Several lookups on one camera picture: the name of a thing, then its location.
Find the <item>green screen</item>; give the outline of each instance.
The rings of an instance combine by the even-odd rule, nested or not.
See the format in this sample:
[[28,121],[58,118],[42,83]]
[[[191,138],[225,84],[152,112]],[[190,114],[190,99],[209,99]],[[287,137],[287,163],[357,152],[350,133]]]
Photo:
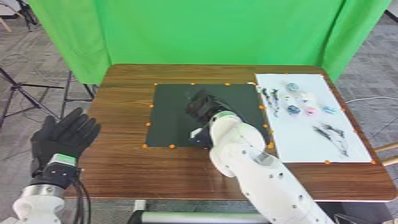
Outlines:
[[74,76],[94,84],[122,63],[316,65],[335,80],[389,0],[30,4]]

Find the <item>wrist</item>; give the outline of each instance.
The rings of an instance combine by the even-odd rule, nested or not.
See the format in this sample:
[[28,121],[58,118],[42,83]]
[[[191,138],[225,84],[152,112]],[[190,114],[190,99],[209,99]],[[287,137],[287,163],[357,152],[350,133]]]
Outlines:
[[78,178],[78,173],[76,159],[55,154],[44,168],[33,172],[30,185],[49,184],[65,189]]

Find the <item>black glove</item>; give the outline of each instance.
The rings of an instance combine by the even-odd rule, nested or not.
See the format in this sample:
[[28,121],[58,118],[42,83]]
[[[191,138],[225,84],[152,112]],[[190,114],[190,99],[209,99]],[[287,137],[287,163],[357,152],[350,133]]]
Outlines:
[[46,117],[40,130],[33,133],[32,142],[32,177],[40,174],[53,154],[64,154],[76,158],[90,146],[99,134],[101,126],[96,119],[88,119],[83,109],[76,108],[56,123],[51,116]]

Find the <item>metal stand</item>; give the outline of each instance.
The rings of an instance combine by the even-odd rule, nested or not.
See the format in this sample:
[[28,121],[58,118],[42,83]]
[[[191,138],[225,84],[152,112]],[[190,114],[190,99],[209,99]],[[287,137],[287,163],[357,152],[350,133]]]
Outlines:
[[32,32],[32,30],[30,30],[30,24],[32,25],[37,25],[39,24],[39,21],[35,19],[35,15],[33,15],[32,8],[30,8],[28,4],[23,2],[23,0],[16,0],[16,1],[19,3],[19,7],[21,7],[21,15],[23,15],[23,18],[24,18],[28,32]]
[[133,215],[127,224],[142,223],[263,223],[268,220],[257,213],[216,213],[216,212],[145,212],[145,200],[135,200]]
[[[0,116],[0,130],[1,130],[1,125],[3,125],[3,120],[7,117],[10,117],[12,115],[26,112],[32,109],[40,109],[40,111],[55,117],[56,120],[60,120],[56,114],[53,113],[53,111],[48,109],[48,107],[44,106],[44,104],[40,103],[42,98],[46,96],[48,90],[49,88],[53,89],[64,89],[64,87],[58,86],[46,86],[46,85],[32,85],[32,84],[23,84],[19,82],[14,81],[14,79],[10,78],[7,72],[3,71],[3,69],[0,68],[0,77],[3,78],[3,80],[8,82],[10,84],[10,88],[8,88],[8,96],[7,96],[7,101],[5,101],[5,107],[3,107],[3,112],[1,112],[1,116]],[[35,87],[35,88],[46,88],[44,94],[40,96],[40,99],[37,100],[33,98],[33,96],[28,94],[28,92],[24,91],[23,87]],[[19,110],[17,112],[8,113],[8,106],[10,106],[10,101],[12,101],[12,96],[14,96],[14,92],[19,92],[21,96],[26,98],[28,102],[32,103],[32,107],[28,107],[26,109]]]
[[92,102],[92,100],[94,100],[94,96],[96,96],[96,90],[94,90],[96,85],[92,85],[92,89],[90,89],[88,85],[83,84],[83,88],[85,88],[85,91],[87,91],[87,93],[88,93],[90,98],[88,98],[88,99],[69,99],[69,98],[67,98],[69,88],[71,88],[71,75],[72,75],[72,74],[71,74],[71,71],[69,71],[69,74],[67,74],[67,81],[65,81],[65,91],[64,91],[62,109],[60,109],[60,118],[64,118],[64,113],[65,113],[65,103],[67,103],[67,102],[74,102],[74,101]]

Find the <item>white sheet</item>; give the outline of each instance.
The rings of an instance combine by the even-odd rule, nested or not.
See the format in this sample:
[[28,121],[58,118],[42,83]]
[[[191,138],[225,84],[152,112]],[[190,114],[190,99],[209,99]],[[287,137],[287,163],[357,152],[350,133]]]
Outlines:
[[[270,128],[273,130],[273,140],[277,147],[277,154],[282,162],[371,162],[369,153],[358,139],[350,120],[341,111],[339,103],[334,98],[325,79],[321,75],[312,74],[255,74],[257,85],[266,88],[268,93],[271,89],[279,90],[279,96],[289,95],[286,84],[295,83],[303,92],[316,96],[318,113],[307,116],[303,112],[291,116],[286,107],[280,105],[279,117],[273,116],[273,110],[266,106],[266,116]],[[321,107],[332,107],[337,112],[334,115],[321,111]],[[328,139],[314,131],[312,126],[321,124],[332,125],[334,128],[344,131],[344,139],[348,143],[348,157],[339,153],[337,147]]]

